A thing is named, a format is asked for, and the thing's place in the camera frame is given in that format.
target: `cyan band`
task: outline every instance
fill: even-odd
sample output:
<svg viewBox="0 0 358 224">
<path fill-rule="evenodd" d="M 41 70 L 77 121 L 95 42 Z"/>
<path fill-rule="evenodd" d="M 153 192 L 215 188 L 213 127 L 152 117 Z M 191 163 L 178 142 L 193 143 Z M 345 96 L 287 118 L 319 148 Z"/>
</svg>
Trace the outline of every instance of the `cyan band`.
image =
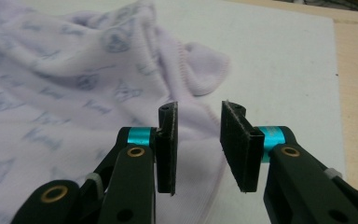
<svg viewBox="0 0 358 224">
<path fill-rule="evenodd" d="M 151 128 L 130 128 L 127 143 L 149 147 Z"/>
<path fill-rule="evenodd" d="M 264 155 L 262 162 L 269 162 L 269 152 L 278 144 L 286 143 L 282 130 L 277 126 L 257 127 L 264 135 Z"/>
</svg>

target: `white surface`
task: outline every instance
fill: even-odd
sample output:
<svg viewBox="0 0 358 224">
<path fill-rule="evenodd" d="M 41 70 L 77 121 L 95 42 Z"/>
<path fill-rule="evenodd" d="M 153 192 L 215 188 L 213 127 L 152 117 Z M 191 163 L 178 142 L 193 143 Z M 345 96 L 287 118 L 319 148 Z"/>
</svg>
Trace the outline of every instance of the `white surface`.
<svg viewBox="0 0 358 224">
<path fill-rule="evenodd" d="M 130 1 L 22 2 L 60 15 L 108 11 Z M 216 114 L 222 100 L 241 104 L 253 125 L 290 127 L 303 148 L 345 174 L 332 20 L 219 1 L 156 2 L 159 23 L 176 37 L 230 56 L 228 79 L 200 98 Z M 226 169 L 206 223 L 268 223 L 262 201 L 267 170 L 263 165 L 259 191 L 245 195 Z"/>
</svg>

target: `lavender cloth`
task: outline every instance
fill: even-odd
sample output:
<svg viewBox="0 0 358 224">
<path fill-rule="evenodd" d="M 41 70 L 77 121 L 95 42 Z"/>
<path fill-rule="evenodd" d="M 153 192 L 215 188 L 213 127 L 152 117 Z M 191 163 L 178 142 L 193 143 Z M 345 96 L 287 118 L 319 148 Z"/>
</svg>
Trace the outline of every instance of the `lavender cloth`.
<svg viewBox="0 0 358 224">
<path fill-rule="evenodd" d="M 157 223 L 202 221 L 224 163 L 218 118 L 195 96 L 213 91 L 227 65 L 157 26 L 148 1 L 52 17 L 0 0 L 0 223 L 44 183 L 83 184 L 121 127 L 157 126 L 172 101 L 177 194 L 157 195 Z"/>
</svg>

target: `cloth fold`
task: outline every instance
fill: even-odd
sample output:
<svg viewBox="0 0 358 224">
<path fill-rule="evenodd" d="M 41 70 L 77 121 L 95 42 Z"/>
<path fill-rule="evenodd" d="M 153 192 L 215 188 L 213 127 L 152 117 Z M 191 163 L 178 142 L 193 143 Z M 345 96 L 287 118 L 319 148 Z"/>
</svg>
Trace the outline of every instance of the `cloth fold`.
<svg viewBox="0 0 358 224">
<path fill-rule="evenodd" d="M 158 26 L 149 1 L 53 17 L 0 0 L 0 223 L 50 180 L 83 184 L 121 127 L 158 126 L 158 108 L 172 101 L 177 195 L 157 195 L 157 223 L 201 221 L 223 155 L 218 118 L 195 96 L 217 88 L 227 65 Z"/>
</svg>

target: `brass screw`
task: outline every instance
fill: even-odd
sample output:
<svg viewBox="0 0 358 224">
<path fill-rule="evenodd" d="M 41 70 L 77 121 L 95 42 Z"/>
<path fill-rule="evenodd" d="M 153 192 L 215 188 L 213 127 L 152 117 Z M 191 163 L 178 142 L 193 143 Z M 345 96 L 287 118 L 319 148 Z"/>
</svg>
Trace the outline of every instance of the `brass screw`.
<svg viewBox="0 0 358 224">
<path fill-rule="evenodd" d="M 57 195 L 54 195 L 53 197 L 49 197 L 48 195 L 53 190 L 60 190 L 61 192 Z M 67 193 L 68 193 L 68 188 L 66 186 L 64 185 L 53 186 L 47 189 L 45 192 L 43 192 L 42 197 L 40 197 L 40 200 L 42 201 L 42 203 L 55 203 L 59 201 L 61 198 L 63 198 L 63 196 L 65 196 Z"/>
<path fill-rule="evenodd" d="M 281 152 L 286 155 L 286 156 L 290 156 L 290 157 L 299 157 L 300 156 L 300 152 L 292 147 L 283 147 L 281 149 Z"/>
<path fill-rule="evenodd" d="M 127 155 L 130 157 L 140 157 L 145 154 L 145 150 L 141 147 L 132 147 L 127 151 Z"/>
</svg>

